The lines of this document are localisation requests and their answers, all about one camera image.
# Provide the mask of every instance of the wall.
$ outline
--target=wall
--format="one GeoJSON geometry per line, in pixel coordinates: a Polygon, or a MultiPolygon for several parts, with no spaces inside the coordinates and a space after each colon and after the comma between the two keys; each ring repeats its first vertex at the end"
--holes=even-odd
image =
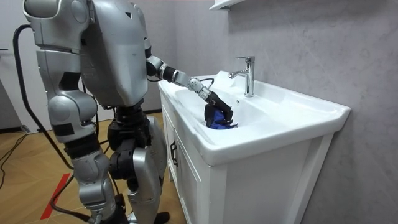
{"type": "Polygon", "coordinates": [[[256,79],[350,106],[302,223],[398,223],[398,1],[175,2],[178,68],[244,68],[256,79]]]}
{"type": "MultiPolygon", "coordinates": [[[[27,20],[22,12],[21,1],[1,0],[0,1],[0,48],[9,50],[0,52],[0,81],[11,100],[12,105],[23,125],[26,125],[32,132],[36,132],[37,126],[30,118],[22,102],[21,92],[18,85],[17,70],[12,51],[12,35],[21,24],[27,20]]],[[[42,79],[37,69],[36,50],[32,30],[26,29],[21,33],[19,50],[21,51],[22,69],[27,96],[32,110],[40,119],[46,129],[51,129],[49,114],[47,112],[47,97],[45,95],[42,79]]]]}
{"type": "Polygon", "coordinates": [[[19,121],[18,115],[1,81],[0,105],[0,129],[21,127],[21,121],[19,121]]]}
{"type": "MultiPolygon", "coordinates": [[[[148,38],[152,44],[152,54],[172,67],[176,62],[176,38],[174,2],[134,0],[144,12],[148,38]]],[[[144,98],[142,109],[161,109],[160,91],[157,83],[148,83],[148,92],[144,98]]]]}

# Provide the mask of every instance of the faucet handle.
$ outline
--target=faucet handle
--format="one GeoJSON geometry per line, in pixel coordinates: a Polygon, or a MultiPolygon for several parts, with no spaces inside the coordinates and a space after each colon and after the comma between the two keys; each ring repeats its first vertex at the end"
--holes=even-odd
{"type": "Polygon", "coordinates": [[[243,57],[237,57],[236,59],[245,59],[246,63],[252,63],[256,61],[255,56],[243,56],[243,57]]]}

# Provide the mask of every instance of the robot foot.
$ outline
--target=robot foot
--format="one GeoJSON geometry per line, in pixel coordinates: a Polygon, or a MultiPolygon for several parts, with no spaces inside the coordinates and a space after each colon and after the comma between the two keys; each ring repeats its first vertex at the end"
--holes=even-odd
{"type": "Polygon", "coordinates": [[[170,214],[168,212],[160,212],[156,215],[154,224],[165,224],[170,220],[170,214]]]}

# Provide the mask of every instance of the blue cloth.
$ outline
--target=blue cloth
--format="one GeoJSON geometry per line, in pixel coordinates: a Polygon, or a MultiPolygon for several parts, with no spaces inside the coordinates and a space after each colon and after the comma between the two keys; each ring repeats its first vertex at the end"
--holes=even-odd
{"type": "Polygon", "coordinates": [[[237,124],[231,125],[231,123],[228,123],[228,124],[224,124],[224,123],[225,123],[225,117],[224,117],[223,113],[220,110],[214,110],[214,121],[210,125],[209,128],[217,129],[217,130],[224,130],[224,129],[235,128],[237,126],[237,124]]]}

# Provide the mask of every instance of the red tape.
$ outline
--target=red tape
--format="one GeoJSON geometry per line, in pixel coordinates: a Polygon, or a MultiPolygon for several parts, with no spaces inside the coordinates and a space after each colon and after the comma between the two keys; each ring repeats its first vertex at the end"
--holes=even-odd
{"type": "MultiPolygon", "coordinates": [[[[51,203],[51,199],[52,199],[52,198],[54,197],[54,195],[55,195],[58,191],[60,191],[61,188],[67,183],[69,176],[70,176],[70,174],[64,174],[64,175],[62,176],[60,182],[58,183],[57,188],[54,190],[54,193],[52,194],[52,196],[51,196],[51,198],[50,198],[50,200],[49,200],[49,203],[47,204],[46,208],[44,209],[43,214],[42,214],[42,216],[40,217],[40,220],[49,218],[49,217],[51,216],[51,213],[52,213],[52,210],[53,210],[52,207],[51,207],[51,204],[50,204],[50,203],[51,203]]],[[[57,204],[58,198],[56,198],[56,199],[54,200],[54,204],[57,204]]]]}

